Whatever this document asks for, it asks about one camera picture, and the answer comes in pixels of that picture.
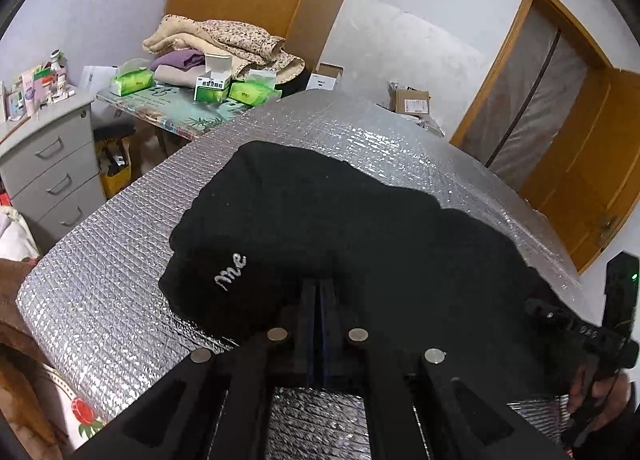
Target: cabinet drawer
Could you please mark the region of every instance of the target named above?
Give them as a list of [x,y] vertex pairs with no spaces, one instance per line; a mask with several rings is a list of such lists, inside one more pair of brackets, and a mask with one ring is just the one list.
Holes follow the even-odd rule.
[[9,197],[15,198],[33,179],[94,140],[89,112],[87,106],[66,115],[29,137],[4,157],[0,163],[0,175]]
[[49,211],[35,225],[36,243],[43,252],[104,204],[104,192],[99,175],[85,182]]
[[97,174],[94,145],[84,145],[31,182],[12,198],[12,204],[25,217],[40,220],[53,206]]

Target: person's hand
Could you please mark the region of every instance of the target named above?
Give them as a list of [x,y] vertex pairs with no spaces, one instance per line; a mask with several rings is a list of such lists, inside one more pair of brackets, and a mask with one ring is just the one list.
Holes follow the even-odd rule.
[[[574,383],[569,391],[569,402],[566,405],[566,411],[574,413],[581,407],[582,399],[582,382],[584,379],[585,366],[580,366],[575,374]],[[619,376],[609,377],[609,379],[599,380],[593,383],[591,395],[594,398],[607,396],[604,407],[600,414],[591,423],[591,431],[596,431],[606,426],[612,420],[616,419],[620,413],[624,411],[629,398],[631,397],[631,383],[629,376],[622,372]]]

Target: folded blanket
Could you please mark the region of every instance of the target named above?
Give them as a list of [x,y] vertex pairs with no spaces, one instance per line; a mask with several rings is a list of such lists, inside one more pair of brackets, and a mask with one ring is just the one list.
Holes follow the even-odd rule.
[[244,81],[252,68],[276,72],[276,83],[292,80],[305,68],[300,58],[282,50],[284,39],[271,36],[260,27],[227,20],[196,22],[177,15],[167,15],[158,30],[143,43],[150,54],[169,50],[196,49],[206,54],[231,54],[232,75]]
[[194,66],[188,70],[181,70],[169,65],[159,65],[154,73],[154,79],[169,85],[196,88],[198,76],[202,76],[204,71],[204,65]]

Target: white wall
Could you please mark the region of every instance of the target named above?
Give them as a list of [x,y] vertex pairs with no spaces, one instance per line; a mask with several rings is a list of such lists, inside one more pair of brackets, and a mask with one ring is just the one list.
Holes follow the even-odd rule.
[[142,40],[157,28],[166,0],[26,0],[0,40],[0,79],[61,49],[71,83],[84,65],[120,65],[145,56]]
[[[413,76],[406,84],[429,90],[433,116],[450,137],[493,63],[521,0],[369,0],[381,29],[377,41],[375,34],[363,29],[364,20],[373,13],[357,6],[362,1],[345,1],[322,60],[343,66],[347,90],[376,103],[386,98],[382,87],[398,79],[398,69],[401,79]],[[640,47],[610,0],[560,1],[613,65],[640,72]],[[398,21],[410,29],[390,38],[386,26]],[[366,53],[362,52],[363,37],[369,44]],[[414,47],[414,52],[407,51],[408,47]]]

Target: gray filing cabinet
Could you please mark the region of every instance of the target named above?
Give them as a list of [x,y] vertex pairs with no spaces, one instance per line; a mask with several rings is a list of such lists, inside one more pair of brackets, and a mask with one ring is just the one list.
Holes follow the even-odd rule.
[[[77,90],[0,144],[0,177],[43,253],[105,202],[91,129],[93,100]],[[0,125],[0,136],[11,125]]]

